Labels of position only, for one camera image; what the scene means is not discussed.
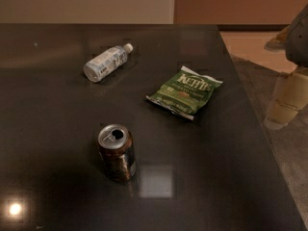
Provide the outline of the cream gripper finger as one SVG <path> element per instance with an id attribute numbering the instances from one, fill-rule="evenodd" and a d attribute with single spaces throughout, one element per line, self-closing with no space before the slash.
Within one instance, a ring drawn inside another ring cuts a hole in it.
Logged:
<path id="1" fill-rule="evenodd" d="M 264 124 L 271 130 L 287 126 L 308 105 L 308 68 L 299 66 L 292 73 L 277 77 Z"/>

